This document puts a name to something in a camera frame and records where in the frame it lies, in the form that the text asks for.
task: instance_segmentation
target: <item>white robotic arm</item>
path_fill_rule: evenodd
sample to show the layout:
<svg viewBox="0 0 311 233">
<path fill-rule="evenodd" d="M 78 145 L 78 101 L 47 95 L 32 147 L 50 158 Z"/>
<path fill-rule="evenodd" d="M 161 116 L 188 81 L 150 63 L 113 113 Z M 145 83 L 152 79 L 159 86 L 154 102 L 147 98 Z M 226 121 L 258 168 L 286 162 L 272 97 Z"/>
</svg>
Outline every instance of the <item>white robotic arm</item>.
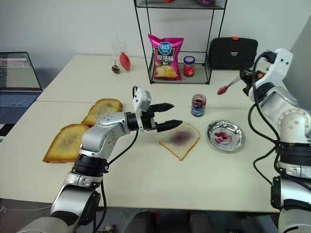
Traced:
<svg viewBox="0 0 311 233">
<path fill-rule="evenodd" d="M 169 120 L 162 124 L 154 121 L 155 112 L 173 108 L 172 104 L 150 105 L 151 96 L 140 87 L 133 88 L 134 113 L 110 113 L 98 118 L 96 124 L 83 135 L 79 156 L 53 202 L 51 215 L 39 218 L 18 233 L 73 233 L 81 225 L 87 225 L 96 217 L 101 186 L 104 198 L 103 174 L 109 165 L 126 152 L 137 138 L 138 131 L 173 129 L 180 120 Z M 117 140 L 131 131 L 136 131 L 132 144 L 108 163 Z"/>
<path fill-rule="evenodd" d="M 297 100 L 280 87 L 292 54 L 277 49 L 260 56 L 271 63 L 267 73 L 255 70 L 253 76 L 253 72 L 241 70 L 240 75 L 247 84 L 244 93 L 252 101 L 258 101 L 261 111 L 280 132 L 275 161 L 280 176 L 273 178 L 271 187 L 271 205 L 280 210 L 278 230 L 280 233 L 311 232 L 311 114 L 300 108 Z"/>
</svg>

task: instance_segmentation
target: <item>red jam jar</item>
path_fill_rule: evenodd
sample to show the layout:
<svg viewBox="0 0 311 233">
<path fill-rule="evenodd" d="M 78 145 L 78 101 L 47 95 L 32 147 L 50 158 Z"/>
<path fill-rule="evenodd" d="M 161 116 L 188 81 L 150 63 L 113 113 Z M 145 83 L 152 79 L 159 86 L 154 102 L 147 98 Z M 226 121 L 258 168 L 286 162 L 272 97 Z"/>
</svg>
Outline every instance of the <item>red jam jar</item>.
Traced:
<svg viewBox="0 0 311 233">
<path fill-rule="evenodd" d="M 206 97 L 202 94 L 196 94 L 192 98 L 191 113 L 195 117 L 201 117 L 204 115 L 206 106 Z"/>
<path fill-rule="evenodd" d="M 192 77 L 194 75 L 195 58 L 192 56 L 184 57 L 184 75 Z"/>
</svg>

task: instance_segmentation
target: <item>glass cup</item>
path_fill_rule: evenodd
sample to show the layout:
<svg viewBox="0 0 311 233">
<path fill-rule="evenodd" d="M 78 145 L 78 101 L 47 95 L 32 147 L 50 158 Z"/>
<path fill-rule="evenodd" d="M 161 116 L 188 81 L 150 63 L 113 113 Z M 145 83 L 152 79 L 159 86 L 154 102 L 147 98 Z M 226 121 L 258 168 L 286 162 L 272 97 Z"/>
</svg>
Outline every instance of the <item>glass cup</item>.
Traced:
<svg viewBox="0 0 311 233">
<path fill-rule="evenodd" d="M 127 48 L 124 42 L 116 42 L 111 45 L 113 50 L 112 55 L 112 65 L 118 66 L 122 71 L 126 71 L 126 69 L 120 64 L 120 56 L 121 53 L 124 53 L 127 56 Z"/>
</svg>

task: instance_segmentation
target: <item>potato chip bag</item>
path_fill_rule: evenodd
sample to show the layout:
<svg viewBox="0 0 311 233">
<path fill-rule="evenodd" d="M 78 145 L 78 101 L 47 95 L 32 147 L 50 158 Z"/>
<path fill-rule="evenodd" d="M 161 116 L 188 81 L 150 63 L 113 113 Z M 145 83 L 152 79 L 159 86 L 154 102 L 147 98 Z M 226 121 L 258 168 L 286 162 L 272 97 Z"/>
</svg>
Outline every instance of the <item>potato chip bag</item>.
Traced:
<svg viewBox="0 0 311 233">
<path fill-rule="evenodd" d="M 148 35 L 154 48 L 155 78 L 165 78 L 180 81 L 178 69 L 178 53 L 184 38 L 163 38 L 159 39 L 154 35 Z"/>
</svg>

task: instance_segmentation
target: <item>spoon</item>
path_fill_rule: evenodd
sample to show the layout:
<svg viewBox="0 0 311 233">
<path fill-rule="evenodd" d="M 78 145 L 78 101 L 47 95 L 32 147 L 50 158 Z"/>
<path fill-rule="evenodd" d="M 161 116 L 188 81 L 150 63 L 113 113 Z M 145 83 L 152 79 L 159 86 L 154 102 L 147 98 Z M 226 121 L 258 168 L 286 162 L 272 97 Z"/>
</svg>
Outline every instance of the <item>spoon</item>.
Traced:
<svg viewBox="0 0 311 233">
<path fill-rule="evenodd" d="M 217 95 L 224 94 L 230 86 L 232 86 L 233 84 L 237 83 L 240 80 L 241 80 L 241 78 L 240 78 L 240 76 L 238 76 L 231 83 L 229 83 L 227 86 L 222 86 L 221 88 L 218 89 Z"/>
</svg>

